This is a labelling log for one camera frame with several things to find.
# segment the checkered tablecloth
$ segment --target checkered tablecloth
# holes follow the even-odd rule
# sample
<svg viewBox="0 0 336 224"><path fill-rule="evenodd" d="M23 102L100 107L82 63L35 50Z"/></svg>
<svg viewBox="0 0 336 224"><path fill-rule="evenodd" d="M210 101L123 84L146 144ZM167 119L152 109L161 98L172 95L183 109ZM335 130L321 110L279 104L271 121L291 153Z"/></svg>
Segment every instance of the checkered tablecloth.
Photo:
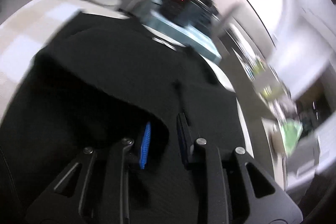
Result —
<svg viewBox="0 0 336 224"><path fill-rule="evenodd" d="M34 55L79 11L127 18L83 0L33 0L0 25L0 120Z"/></svg>

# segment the green object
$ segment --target green object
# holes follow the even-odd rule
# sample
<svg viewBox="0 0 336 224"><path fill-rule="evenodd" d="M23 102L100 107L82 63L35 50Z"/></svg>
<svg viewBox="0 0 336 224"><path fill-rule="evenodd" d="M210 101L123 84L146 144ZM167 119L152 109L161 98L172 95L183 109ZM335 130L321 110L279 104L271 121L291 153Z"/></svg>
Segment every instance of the green object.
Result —
<svg viewBox="0 0 336 224"><path fill-rule="evenodd" d="M286 119L279 125L282 135L285 153L289 157L295 150L302 133L302 123L292 119Z"/></svg>

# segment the black cloth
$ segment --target black cloth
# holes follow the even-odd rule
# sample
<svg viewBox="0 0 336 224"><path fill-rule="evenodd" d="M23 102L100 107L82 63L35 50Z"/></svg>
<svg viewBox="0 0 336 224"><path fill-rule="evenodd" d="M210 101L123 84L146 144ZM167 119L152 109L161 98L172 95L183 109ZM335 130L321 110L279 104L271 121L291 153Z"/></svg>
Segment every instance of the black cloth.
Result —
<svg viewBox="0 0 336 224"><path fill-rule="evenodd" d="M236 97L192 48L174 51L152 37L136 19L80 13L37 53L0 127L0 223L24 216L85 146L136 138L147 121L147 167L130 175L131 221L197 222L176 116L184 112L221 148L245 147Z"/></svg>

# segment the metal screw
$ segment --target metal screw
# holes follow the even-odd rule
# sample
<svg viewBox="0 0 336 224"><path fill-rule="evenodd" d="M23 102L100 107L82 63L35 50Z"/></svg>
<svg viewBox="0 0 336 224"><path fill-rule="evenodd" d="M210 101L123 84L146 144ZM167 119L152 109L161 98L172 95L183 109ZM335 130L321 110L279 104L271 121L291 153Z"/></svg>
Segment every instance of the metal screw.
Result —
<svg viewBox="0 0 336 224"><path fill-rule="evenodd" d="M131 144L133 140L131 138L123 138L121 142L123 144Z"/></svg>
<svg viewBox="0 0 336 224"><path fill-rule="evenodd" d="M207 144L207 140L204 139L204 138L198 138L198 139L196 140L196 143L197 143L198 145L205 145L205 144Z"/></svg>
<svg viewBox="0 0 336 224"><path fill-rule="evenodd" d="M240 147L240 146L236 147L235 151L239 155L244 155L245 154L245 149Z"/></svg>
<svg viewBox="0 0 336 224"><path fill-rule="evenodd" d="M93 148L91 146L85 147L83 152L84 154L91 154L93 152Z"/></svg>

